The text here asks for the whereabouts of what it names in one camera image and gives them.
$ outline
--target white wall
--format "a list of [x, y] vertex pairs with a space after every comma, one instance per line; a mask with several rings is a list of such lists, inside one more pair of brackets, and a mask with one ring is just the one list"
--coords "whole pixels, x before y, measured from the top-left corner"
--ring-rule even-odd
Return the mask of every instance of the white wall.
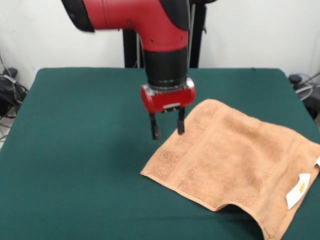
[[319, 0], [218, 0], [206, 26], [202, 67], [320, 71]]
[[[60, 0], [0, 0], [0, 50], [28, 87], [43, 67], [123, 67], [122, 33], [77, 30]], [[320, 71], [320, 1], [218, 0], [208, 5], [200, 67]]]

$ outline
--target table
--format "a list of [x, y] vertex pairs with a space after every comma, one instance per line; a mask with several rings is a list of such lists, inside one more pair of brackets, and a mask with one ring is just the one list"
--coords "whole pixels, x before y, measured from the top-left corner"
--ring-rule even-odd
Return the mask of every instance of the table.
[[[279, 69], [191, 69], [189, 75], [196, 104], [217, 99], [320, 143]], [[262, 239], [241, 210], [211, 212], [140, 175], [177, 120], [176, 112], [157, 116], [162, 139], [151, 140], [140, 99], [145, 82], [144, 70], [134, 68], [38, 72], [0, 152], [1, 240]], [[317, 179], [284, 240], [320, 238], [319, 199]]]

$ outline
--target wire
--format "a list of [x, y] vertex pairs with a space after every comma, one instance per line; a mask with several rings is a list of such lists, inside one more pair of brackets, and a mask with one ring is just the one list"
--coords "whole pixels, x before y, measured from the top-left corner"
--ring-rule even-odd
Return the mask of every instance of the wire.
[[300, 100], [301, 100], [301, 101], [306, 100], [307, 98], [309, 98], [309, 97], [312, 95], [313, 92], [314, 92], [314, 89], [311, 88], [310, 91], [309, 91], [305, 96], [303, 96], [303, 97], [300, 98]]
[[11, 76], [11, 72], [6, 68], [6, 66], [4, 64], [4, 61], [3, 61], [2, 56], [1, 56], [1, 52], [0, 52], [0, 63], [3, 66], [4, 70], [6, 70], [6, 72], [9, 74], [9, 76], [12, 77]]
[[0, 140], [5, 139], [6, 137], [8, 137], [8, 135], [4, 135], [4, 136], [0, 137]]
[[307, 80], [304, 80], [304, 81], [300, 82], [298, 85], [302, 85], [302, 84], [305, 84], [305, 83], [310, 82], [310, 81], [312, 81], [312, 83], [315, 84], [314, 79], [315, 79], [316, 77], [318, 77], [319, 75], [320, 75], [320, 72], [316, 73], [316, 74], [313, 75], [312, 77], [309, 77]]
[[137, 68], [140, 68], [141, 60], [140, 60], [140, 36], [136, 34], [136, 63]]
[[0, 126], [10, 129], [11, 127], [0, 122]]
[[189, 43], [188, 43], [188, 67], [190, 67], [190, 60], [191, 60], [191, 50], [192, 50], [192, 40], [193, 40], [193, 34], [194, 34], [195, 15], [196, 15], [196, 4], [192, 4], [190, 31], [189, 31]]
[[[7, 108], [6, 112], [2, 113], [2, 117], [14, 119], [19, 111], [29, 90], [17, 82], [14, 78], [0, 74], [0, 100], [2, 100], [3, 108]], [[10, 109], [14, 109], [15, 115], [8, 115]]]
[[311, 57], [310, 69], [309, 69], [310, 72], [312, 72], [313, 65], [315, 64], [315, 58], [318, 55], [316, 48], [317, 48], [317, 45], [319, 43], [319, 38], [320, 38], [320, 30], [318, 30], [317, 35], [316, 35], [315, 40], [314, 40], [314, 44], [313, 44], [312, 57]]
[[304, 92], [304, 91], [306, 91], [306, 90], [313, 89], [313, 88], [314, 88], [314, 86], [308, 85], [308, 86], [305, 86], [305, 87], [302, 87], [302, 88], [296, 90], [295, 93], [296, 93], [296, 94], [299, 94], [299, 93], [301, 93], [301, 92]]
[[302, 72], [297, 72], [296, 75], [304, 76], [304, 77], [307, 77], [308, 79], [311, 78], [311, 76], [309, 76], [308, 74], [302, 73]]

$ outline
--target towel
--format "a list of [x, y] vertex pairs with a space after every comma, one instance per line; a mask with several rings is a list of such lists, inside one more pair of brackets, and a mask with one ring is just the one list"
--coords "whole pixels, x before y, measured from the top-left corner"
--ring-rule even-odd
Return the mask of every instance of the towel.
[[213, 99], [198, 104], [185, 125], [141, 174], [214, 212], [238, 206], [265, 240], [280, 240], [319, 173], [320, 145]]

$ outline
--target towel label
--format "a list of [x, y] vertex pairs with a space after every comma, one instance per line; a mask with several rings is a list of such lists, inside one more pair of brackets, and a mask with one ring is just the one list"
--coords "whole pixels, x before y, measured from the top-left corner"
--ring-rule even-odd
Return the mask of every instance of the towel label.
[[320, 167], [320, 157], [318, 157], [318, 159], [313, 164], [313, 166], [316, 166], [316, 165], [318, 165]]
[[289, 210], [299, 202], [308, 189], [311, 174], [301, 173], [299, 174], [299, 181], [297, 185], [286, 195], [286, 202]]

